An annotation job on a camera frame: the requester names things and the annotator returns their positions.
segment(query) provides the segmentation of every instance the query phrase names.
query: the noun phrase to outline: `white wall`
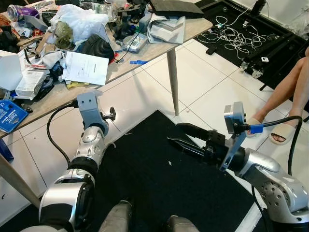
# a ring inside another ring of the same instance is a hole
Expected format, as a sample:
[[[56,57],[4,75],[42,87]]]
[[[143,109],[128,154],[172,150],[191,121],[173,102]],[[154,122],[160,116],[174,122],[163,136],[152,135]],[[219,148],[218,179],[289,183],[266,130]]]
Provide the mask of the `white wall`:
[[[250,7],[256,0],[234,0],[235,2]],[[269,3],[269,18],[283,25],[289,25],[291,21],[309,8],[309,0],[267,0]],[[267,16],[267,4],[262,10]]]

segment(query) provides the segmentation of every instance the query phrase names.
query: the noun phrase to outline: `blue connector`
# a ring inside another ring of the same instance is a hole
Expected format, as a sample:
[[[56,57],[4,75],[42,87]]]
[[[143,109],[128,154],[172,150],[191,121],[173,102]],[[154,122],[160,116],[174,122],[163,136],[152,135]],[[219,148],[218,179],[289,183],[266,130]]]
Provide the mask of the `blue connector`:
[[[251,134],[262,133],[263,132],[263,124],[250,125]]]

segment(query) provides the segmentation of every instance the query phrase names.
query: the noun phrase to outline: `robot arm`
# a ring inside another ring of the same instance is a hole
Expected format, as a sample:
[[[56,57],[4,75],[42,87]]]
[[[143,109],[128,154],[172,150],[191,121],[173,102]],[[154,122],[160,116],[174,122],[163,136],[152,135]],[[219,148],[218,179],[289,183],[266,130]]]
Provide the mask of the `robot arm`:
[[[22,232],[75,232],[91,219],[91,204],[94,197],[95,178],[101,164],[108,133],[106,119],[115,120],[115,110],[103,116],[98,110],[94,93],[77,97],[84,120],[84,133],[68,169],[45,192],[39,208],[41,226]]]
[[[169,139],[197,159],[216,165],[220,171],[228,168],[253,185],[267,205],[275,232],[309,231],[308,191],[274,159],[240,146],[246,137],[241,129],[245,126],[244,117],[241,102],[225,107],[227,130],[232,134],[229,140],[217,131],[188,123],[177,124],[186,134],[206,141],[204,148],[180,139]]]

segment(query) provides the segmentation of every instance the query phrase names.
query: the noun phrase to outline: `can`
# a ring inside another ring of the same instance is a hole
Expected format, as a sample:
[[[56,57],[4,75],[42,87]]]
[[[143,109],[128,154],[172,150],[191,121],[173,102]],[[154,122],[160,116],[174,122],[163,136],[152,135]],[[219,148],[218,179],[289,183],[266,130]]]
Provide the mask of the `can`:
[[[8,17],[13,22],[19,21],[19,17],[21,15],[36,16],[38,15],[38,13],[39,12],[32,7],[18,6],[18,5],[9,5],[8,7]]]

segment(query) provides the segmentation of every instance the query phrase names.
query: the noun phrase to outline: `white tile floor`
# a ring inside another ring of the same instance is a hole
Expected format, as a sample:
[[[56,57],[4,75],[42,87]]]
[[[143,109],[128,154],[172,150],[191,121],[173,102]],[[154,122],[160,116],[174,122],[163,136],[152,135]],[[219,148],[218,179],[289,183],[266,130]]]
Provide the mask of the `white tile floor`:
[[[107,140],[113,141],[137,125],[156,109],[174,123],[190,122],[207,130],[213,128],[228,136],[223,117],[224,107],[242,101],[249,118],[260,109],[272,90],[262,85],[217,54],[209,56],[206,48],[194,40],[179,46],[176,51],[179,85],[179,116],[174,116],[169,85],[166,55],[126,74],[102,87],[100,106],[107,112],[114,106],[117,117],[111,123]],[[287,115],[291,102],[273,110],[266,121]],[[44,192],[66,168],[65,160],[51,145],[46,135],[46,116],[4,138],[15,156],[12,165],[30,184],[37,195]],[[82,119],[77,109],[57,115],[51,124],[55,141],[72,157],[82,132]],[[247,138],[243,147],[251,147],[275,158],[284,168],[290,143],[275,146],[267,136],[270,129],[255,138]],[[309,189],[309,123],[304,124],[295,150],[293,171]],[[239,180],[250,191],[249,185]],[[0,225],[27,205],[27,201],[0,177]]]

